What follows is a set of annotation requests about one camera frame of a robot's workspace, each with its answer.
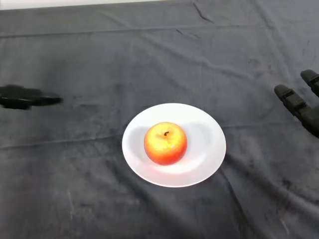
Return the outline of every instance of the tablecloth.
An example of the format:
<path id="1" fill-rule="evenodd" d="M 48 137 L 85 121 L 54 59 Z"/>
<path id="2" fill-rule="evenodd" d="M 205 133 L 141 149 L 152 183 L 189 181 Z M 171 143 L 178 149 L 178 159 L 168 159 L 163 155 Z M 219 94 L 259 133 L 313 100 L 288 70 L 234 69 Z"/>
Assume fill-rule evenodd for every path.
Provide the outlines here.
<path id="1" fill-rule="evenodd" d="M 0 11 L 0 84 L 63 96 L 0 110 L 2 239 L 315 239 L 319 140 L 274 94 L 310 106 L 319 1 L 185 0 Z M 221 125 L 227 152 L 185 188 L 141 179 L 123 132 L 184 103 Z"/>

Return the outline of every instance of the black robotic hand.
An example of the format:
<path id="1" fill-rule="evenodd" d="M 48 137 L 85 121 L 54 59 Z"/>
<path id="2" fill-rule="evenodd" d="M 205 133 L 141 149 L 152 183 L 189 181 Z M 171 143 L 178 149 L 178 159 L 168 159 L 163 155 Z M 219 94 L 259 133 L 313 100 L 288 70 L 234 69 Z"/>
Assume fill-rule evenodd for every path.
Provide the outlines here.
<path id="1" fill-rule="evenodd" d="M 319 75 L 312 70 L 305 70 L 300 76 L 319 97 Z M 275 93 L 284 106 L 301 121 L 304 128 L 319 138 L 319 106 L 309 107 L 293 89 L 284 85 L 276 86 Z"/>
<path id="2" fill-rule="evenodd" d="M 7 85 L 0 87 L 0 105 L 7 109 L 27 110 L 31 106 L 49 106 L 62 102 L 54 93 L 45 93 L 38 89 Z"/>

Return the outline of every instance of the apple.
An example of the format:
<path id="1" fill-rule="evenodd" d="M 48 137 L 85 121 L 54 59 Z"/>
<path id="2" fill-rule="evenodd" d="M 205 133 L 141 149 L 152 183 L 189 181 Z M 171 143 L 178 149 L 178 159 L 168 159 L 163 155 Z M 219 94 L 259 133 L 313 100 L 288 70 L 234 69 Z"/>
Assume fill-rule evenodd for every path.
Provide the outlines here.
<path id="1" fill-rule="evenodd" d="M 184 156 L 187 137 L 184 130 L 175 123 L 158 123 L 146 133 L 144 148 L 153 162 L 170 165 Z"/>

